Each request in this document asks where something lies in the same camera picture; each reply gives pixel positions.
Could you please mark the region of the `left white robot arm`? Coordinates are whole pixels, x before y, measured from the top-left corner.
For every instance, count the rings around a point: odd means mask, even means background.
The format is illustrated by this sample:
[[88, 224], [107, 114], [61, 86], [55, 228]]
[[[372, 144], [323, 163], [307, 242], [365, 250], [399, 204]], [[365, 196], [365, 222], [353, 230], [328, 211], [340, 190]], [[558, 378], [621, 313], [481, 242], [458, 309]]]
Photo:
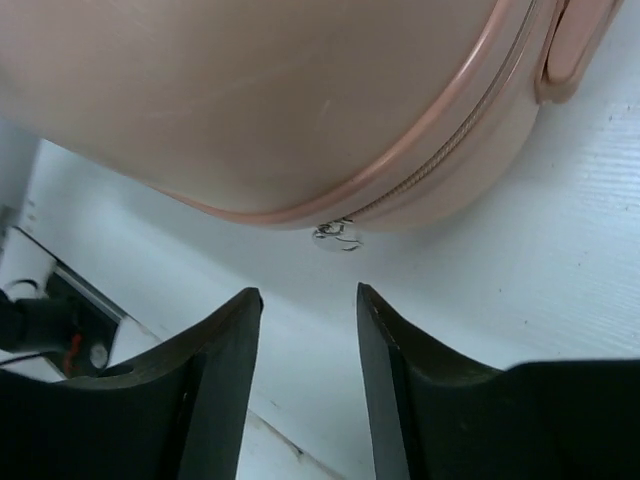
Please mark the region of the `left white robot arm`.
[[1, 291], [1, 349], [9, 353], [65, 352], [78, 332], [68, 300], [21, 298]]

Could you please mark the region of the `pink hard-shell suitcase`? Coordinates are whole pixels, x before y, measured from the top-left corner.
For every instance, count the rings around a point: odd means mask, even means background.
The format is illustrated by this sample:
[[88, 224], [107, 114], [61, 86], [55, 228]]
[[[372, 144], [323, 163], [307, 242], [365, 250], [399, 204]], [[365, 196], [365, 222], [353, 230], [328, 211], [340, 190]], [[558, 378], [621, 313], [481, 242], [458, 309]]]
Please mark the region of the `pink hard-shell suitcase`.
[[334, 251], [488, 190], [616, 1], [5, 1], [1, 113], [234, 223]]

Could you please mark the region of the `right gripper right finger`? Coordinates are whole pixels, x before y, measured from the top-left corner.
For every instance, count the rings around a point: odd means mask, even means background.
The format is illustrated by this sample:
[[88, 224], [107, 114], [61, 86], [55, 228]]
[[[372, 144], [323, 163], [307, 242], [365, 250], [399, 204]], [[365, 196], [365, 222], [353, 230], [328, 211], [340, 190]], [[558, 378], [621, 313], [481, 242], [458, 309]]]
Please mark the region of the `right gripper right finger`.
[[498, 370], [404, 319], [360, 284], [357, 327], [379, 479], [635, 479], [639, 364]]

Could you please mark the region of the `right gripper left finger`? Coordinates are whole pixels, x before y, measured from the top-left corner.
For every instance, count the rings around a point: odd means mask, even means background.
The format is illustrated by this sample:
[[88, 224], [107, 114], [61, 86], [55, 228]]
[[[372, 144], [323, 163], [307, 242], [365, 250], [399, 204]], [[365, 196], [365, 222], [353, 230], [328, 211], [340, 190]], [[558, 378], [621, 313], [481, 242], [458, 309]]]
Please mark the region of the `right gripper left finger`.
[[247, 288], [96, 377], [1, 374], [5, 479], [232, 479], [263, 301]]

